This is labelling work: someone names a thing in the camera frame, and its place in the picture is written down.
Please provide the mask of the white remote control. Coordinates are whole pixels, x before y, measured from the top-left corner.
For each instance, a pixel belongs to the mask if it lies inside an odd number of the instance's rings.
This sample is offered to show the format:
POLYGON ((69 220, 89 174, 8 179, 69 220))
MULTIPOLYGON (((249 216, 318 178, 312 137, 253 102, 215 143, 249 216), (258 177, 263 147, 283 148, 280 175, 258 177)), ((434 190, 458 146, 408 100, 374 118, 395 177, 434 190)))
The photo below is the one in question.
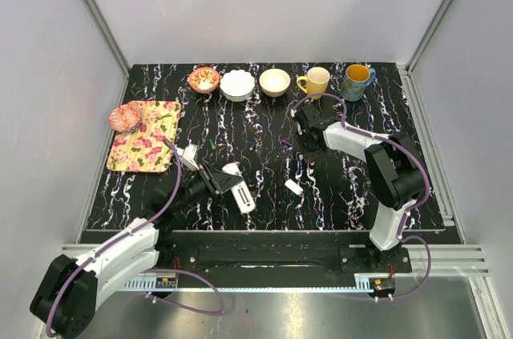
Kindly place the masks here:
MULTIPOLYGON (((237 163, 227 163, 225 166, 237 166, 237 163)), ((236 201, 238 208, 240 209, 240 213, 242 215, 249 214, 256 208, 256 203, 252 197, 251 192, 248 189, 248 185, 244 181, 242 184, 235 186, 231 193, 236 201)))

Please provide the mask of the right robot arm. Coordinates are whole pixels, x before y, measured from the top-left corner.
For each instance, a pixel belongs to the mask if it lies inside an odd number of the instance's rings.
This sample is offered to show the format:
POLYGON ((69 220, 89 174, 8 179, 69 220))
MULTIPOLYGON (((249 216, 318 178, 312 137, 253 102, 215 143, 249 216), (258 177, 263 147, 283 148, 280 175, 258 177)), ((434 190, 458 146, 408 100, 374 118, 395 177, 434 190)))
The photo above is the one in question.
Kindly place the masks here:
POLYGON ((327 150, 341 151, 366 163, 378 210, 365 251, 368 268, 381 272, 393 262, 400 248, 404 223, 410 210, 427 199, 430 181, 412 138, 400 131, 391 135, 324 119, 312 104, 293 118, 299 125, 297 142, 313 159, 327 150))

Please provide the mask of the white battery cover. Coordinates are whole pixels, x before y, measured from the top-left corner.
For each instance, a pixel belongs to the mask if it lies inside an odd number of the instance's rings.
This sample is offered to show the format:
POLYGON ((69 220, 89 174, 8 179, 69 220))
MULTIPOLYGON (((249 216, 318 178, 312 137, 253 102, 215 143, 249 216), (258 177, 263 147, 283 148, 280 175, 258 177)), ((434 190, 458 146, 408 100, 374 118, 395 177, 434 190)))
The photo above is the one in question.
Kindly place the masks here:
POLYGON ((285 181, 285 186, 295 195, 299 196, 303 193, 303 188, 294 180, 288 179, 285 181))

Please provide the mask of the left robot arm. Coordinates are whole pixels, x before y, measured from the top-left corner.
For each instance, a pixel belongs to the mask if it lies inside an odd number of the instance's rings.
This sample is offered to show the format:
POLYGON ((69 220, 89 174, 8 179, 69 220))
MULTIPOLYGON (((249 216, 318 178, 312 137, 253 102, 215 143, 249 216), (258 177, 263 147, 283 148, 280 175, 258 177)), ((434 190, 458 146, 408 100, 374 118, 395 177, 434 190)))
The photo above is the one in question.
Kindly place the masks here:
POLYGON ((135 276, 171 267, 174 253, 157 244, 156 221, 203 194, 224 194, 244 182, 236 163, 220 170, 200 165, 189 185, 176 183, 161 209, 151 218, 136 218, 99 247, 76 258, 62 254, 51 261, 30 312, 44 322, 49 338, 76 338, 98 308, 135 276))

